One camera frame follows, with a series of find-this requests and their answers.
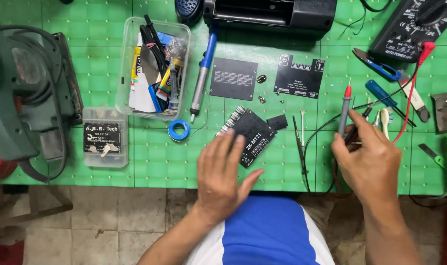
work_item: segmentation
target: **blue and white shirt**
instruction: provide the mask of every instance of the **blue and white shirt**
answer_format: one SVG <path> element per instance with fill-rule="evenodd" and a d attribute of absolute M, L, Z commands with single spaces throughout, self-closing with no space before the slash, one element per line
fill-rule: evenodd
<path fill-rule="evenodd" d="M 334 265 L 315 222 L 289 198 L 250 196 L 186 265 Z"/>

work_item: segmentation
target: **yellow glue tube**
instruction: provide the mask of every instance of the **yellow glue tube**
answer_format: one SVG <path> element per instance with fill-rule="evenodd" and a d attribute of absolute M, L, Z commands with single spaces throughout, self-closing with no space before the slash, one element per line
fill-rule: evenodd
<path fill-rule="evenodd" d="M 132 64 L 132 82 L 138 82 L 138 73 L 141 68 L 140 64 L 140 51 L 141 46 L 135 47 L 135 53 L 133 55 L 133 64 Z"/>
<path fill-rule="evenodd" d="M 182 62 L 178 58 L 174 58 L 173 64 L 176 67 L 176 70 L 179 69 L 179 66 L 182 64 Z M 165 92 L 169 93 L 171 91 L 171 84 L 169 83 L 169 72 L 170 68 L 166 70 L 166 73 L 163 76 L 163 79 L 161 80 L 160 89 L 164 90 Z"/>

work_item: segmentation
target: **blue snips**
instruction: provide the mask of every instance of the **blue snips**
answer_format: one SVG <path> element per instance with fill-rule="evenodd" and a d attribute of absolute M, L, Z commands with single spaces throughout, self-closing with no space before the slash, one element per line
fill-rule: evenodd
<path fill-rule="evenodd" d="M 370 66 L 371 68 L 377 70 L 381 75 L 386 77 L 389 81 L 398 81 L 402 76 L 402 74 L 399 71 L 386 64 L 380 64 L 380 65 L 375 64 L 368 58 L 368 54 L 365 51 L 361 51 L 358 48 L 355 48 L 352 52 L 354 53 L 354 55 L 356 55 L 356 57 L 367 63 L 367 65 Z"/>

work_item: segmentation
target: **person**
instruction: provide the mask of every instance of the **person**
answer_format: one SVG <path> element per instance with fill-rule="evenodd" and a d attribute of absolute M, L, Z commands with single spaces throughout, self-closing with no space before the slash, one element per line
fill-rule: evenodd
<path fill-rule="evenodd" d="M 335 133 L 341 174 L 362 204 L 369 264 L 421 264 L 397 197 L 402 152 L 350 109 L 362 146 L 350 152 Z M 197 161 L 197 201 L 138 265 L 332 265 L 320 225 L 292 199 L 248 196 L 264 170 L 237 184 L 245 139 L 228 130 Z"/>

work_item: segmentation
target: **right hand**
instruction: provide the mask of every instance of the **right hand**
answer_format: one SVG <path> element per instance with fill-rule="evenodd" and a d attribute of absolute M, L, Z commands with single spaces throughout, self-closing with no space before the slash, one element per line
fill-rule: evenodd
<path fill-rule="evenodd" d="M 350 153 L 343 137 L 335 133 L 331 149 L 344 180 L 365 207 L 397 202 L 402 151 L 366 118 L 352 109 L 348 115 L 358 128 L 362 147 Z"/>

